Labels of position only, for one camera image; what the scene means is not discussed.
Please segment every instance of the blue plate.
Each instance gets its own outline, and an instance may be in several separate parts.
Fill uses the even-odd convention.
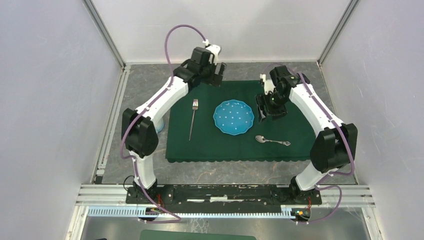
[[[253,126],[255,116],[244,101],[223,101],[215,108],[213,120],[215,126],[230,135],[244,134]]]

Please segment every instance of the blue object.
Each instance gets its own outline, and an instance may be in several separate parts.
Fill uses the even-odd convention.
[[[244,134],[253,126],[255,115],[244,101],[223,101],[215,108],[213,120],[215,126],[230,135]]]

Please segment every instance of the fork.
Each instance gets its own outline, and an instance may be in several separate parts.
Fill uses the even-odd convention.
[[[199,109],[199,100],[193,99],[193,117],[191,118],[190,136],[188,137],[189,141],[192,139],[193,122],[195,120],[195,113],[197,109]]]

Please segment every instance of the green tablecloth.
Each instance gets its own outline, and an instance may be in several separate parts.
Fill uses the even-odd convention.
[[[140,240],[256,240],[254,236],[143,230]]]
[[[304,161],[309,159],[315,141],[314,130],[302,112],[291,102],[288,114],[278,120],[258,123],[255,95],[264,89],[258,80],[223,81],[221,87],[206,84],[194,88],[170,111],[166,158],[169,162],[200,161]],[[191,141],[190,124],[193,99],[198,99]],[[252,128],[240,135],[222,133],[215,126],[215,108],[227,100],[239,100],[249,105],[255,114]],[[274,142],[259,143],[256,135],[269,140],[289,141],[290,146]]]

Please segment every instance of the scalloped edge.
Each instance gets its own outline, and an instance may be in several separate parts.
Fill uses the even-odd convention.
[[[250,122],[250,126],[246,129],[246,131],[243,131],[243,132],[239,132],[239,133],[233,134],[233,133],[226,132],[226,131],[222,130],[222,128],[220,128],[220,127],[217,125],[217,119],[215,118],[215,113],[217,112],[218,107],[219,107],[219,106],[221,106],[221,105],[222,105],[222,104],[224,104],[224,103],[231,102],[231,101],[233,101],[233,102],[238,102],[238,103],[243,103],[244,105],[246,105],[246,106],[250,109],[250,111],[251,111],[251,116],[253,117],[253,120]],[[244,101],[239,101],[239,100],[236,100],[236,99],[231,99],[231,100],[223,101],[223,102],[221,102],[220,104],[218,104],[218,106],[216,106],[216,107],[215,107],[215,111],[213,111],[212,118],[213,118],[213,122],[215,123],[215,127],[217,127],[219,130],[221,130],[221,132],[223,132],[224,134],[228,134],[228,135],[232,135],[232,136],[237,136],[237,135],[240,135],[240,134],[245,134],[245,133],[247,133],[247,132],[248,132],[248,130],[249,130],[249,129],[251,129],[251,128],[253,127],[253,122],[255,121],[255,114],[253,113],[253,110],[252,110],[251,106],[249,106],[249,105],[248,105],[247,103],[245,103]]]

